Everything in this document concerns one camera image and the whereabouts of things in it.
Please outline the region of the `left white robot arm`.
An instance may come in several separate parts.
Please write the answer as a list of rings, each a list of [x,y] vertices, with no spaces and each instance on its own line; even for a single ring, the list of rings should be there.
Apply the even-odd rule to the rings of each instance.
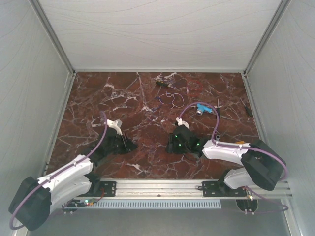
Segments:
[[[101,183],[93,170],[108,156],[127,154],[135,149],[137,144],[125,133],[119,134],[114,128],[108,128],[66,165],[38,179],[27,177],[21,182],[8,208],[12,215],[10,228],[19,229],[13,225],[17,219],[21,227],[34,231],[71,199],[86,193],[97,195]]]

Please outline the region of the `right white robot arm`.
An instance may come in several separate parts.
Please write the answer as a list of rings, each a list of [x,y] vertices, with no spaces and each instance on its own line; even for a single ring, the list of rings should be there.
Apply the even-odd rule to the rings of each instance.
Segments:
[[[225,196],[239,187],[254,184],[272,191],[286,167],[285,161],[262,140],[244,144],[212,141],[208,137],[198,138],[185,125],[169,134],[166,152],[240,165],[240,169],[227,171],[218,182],[218,191]]]

